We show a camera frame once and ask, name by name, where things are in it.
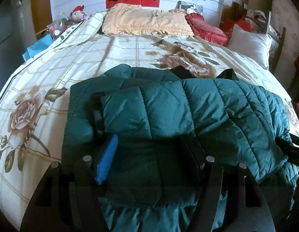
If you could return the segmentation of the white satin pillow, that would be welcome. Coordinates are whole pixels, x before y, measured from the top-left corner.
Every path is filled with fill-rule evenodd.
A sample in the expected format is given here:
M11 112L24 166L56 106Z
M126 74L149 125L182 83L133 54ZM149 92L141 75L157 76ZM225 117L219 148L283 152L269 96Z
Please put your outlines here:
M268 70L271 44L272 40L268 34L247 32L235 24L227 48L253 59L263 69Z

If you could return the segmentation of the dark green puffer jacket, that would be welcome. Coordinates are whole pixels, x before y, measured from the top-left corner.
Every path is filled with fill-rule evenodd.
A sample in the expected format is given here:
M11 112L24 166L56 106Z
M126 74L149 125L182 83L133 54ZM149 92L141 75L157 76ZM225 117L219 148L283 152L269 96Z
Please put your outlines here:
M245 163L275 224L292 208L297 167L275 143L291 141L289 118L283 100L262 86L121 64L71 86L65 172L96 156L110 134L119 145L96 194L110 231L185 231L203 186L202 153Z

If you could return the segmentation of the floral cream bed quilt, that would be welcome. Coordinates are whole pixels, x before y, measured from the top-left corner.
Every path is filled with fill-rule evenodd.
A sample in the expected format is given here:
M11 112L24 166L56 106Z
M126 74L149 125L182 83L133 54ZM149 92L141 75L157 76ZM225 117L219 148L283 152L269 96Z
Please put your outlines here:
M160 70L185 64L201 78L233 68L240 79L282 98L291 133L299 135L287 91L253 59L199 37L100 34L104 17L95 13L66 30L19 66L0 92L0 210L14 229L43 173L61 158L70 87L118 64Z

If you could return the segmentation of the beige embroidered pillow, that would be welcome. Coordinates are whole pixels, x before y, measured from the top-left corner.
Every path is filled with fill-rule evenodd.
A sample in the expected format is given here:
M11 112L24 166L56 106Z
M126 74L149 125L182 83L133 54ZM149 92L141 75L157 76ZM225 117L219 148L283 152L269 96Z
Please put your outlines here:
M187 23L183 9L144 9L140 5L119 3L112 6L102 25L104 34L183 35L194 33Z

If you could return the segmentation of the wooden chair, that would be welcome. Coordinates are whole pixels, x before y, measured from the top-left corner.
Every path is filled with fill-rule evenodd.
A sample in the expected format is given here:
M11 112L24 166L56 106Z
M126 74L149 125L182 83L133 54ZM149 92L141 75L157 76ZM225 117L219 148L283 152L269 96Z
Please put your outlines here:
M254 11L255 14L246 14L246 19L253 22L253 28L262 34L267 34L271 39L271 47L269 51L269 70L272 74L275 74L276 68L278 66L278 61L280 59L285 37L286 37L286 27L283 27L281 33L271 25L272 13L270 10L263 16L260 11Z

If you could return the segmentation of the red ruffled cushion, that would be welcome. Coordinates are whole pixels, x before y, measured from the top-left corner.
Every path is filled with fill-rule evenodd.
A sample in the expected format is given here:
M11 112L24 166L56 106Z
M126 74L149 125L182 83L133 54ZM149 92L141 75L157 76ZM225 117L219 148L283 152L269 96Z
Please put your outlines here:
M195 36L221 46L226 46L229 43L229 38L225 35L225 33L221 29L206 23L203 16L200 14L187 14L185 15L185 20L191 27Z

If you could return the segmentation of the framed photo on headboard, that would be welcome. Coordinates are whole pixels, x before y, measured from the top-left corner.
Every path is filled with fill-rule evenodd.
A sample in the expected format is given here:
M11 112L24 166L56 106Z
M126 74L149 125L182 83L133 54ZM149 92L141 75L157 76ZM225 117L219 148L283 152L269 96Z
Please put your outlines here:
M197 13L203 15L203 7L195 3L178 1L178 8L185 10L187 14Z

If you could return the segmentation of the plush toy red hat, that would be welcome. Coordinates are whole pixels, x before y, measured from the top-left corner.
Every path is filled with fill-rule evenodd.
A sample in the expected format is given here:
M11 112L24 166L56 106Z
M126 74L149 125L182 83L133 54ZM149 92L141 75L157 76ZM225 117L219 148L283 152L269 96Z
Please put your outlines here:
M70 13L69 25L78 24L87 17L87 13L84 11L84 8L84 5L75 7L75 9Z

